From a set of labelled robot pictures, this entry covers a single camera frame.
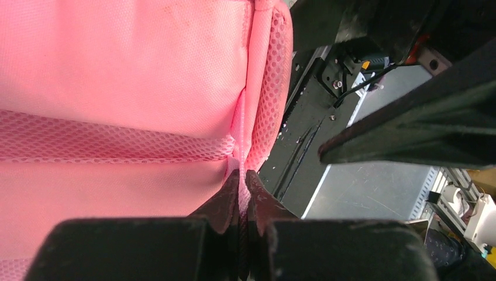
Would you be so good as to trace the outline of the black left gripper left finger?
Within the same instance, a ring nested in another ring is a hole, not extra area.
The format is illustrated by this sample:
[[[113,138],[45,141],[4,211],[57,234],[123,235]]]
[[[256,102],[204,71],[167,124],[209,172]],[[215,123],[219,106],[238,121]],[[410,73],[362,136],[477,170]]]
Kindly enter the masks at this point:
[[[240,173],[186,217],[57,224],[26,280],[238,280]]]

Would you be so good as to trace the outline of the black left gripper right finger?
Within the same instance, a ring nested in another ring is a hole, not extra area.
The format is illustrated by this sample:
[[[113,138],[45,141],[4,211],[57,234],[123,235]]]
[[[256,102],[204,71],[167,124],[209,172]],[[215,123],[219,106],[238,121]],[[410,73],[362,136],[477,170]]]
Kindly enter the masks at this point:
[[[254,280],[437,280],[424,222],[302,220],[249,170],[250,274]]]

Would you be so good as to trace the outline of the pink student backpack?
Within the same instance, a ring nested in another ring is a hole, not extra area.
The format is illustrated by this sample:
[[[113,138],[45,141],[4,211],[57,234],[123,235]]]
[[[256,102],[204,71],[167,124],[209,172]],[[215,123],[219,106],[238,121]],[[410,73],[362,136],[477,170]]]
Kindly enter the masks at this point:
[[[187,215],[258,170],[291,62],[283,1],[2,1],[1,279],[59,222]]]

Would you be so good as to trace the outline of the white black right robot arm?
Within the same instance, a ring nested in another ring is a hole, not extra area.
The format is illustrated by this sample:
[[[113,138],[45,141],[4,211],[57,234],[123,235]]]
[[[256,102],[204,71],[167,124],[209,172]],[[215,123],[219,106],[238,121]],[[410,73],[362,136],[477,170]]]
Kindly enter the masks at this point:
[[[495,166],[494,1],[295,1],[294,49],[329,47],[316,79],[363,112],[317,150],[325,165]]]

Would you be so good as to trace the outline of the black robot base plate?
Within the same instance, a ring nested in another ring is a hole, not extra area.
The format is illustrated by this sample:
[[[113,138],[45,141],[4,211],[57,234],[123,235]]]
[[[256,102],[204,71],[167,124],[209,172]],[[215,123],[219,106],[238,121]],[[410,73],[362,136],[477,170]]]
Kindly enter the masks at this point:
[[[277,140],[259,175],[266,189],[283,200],[304,180],[324,171],[318,147],[331,129],[337,99],[353,86],[361,68],[349,44],[294,53],[290,90]]]

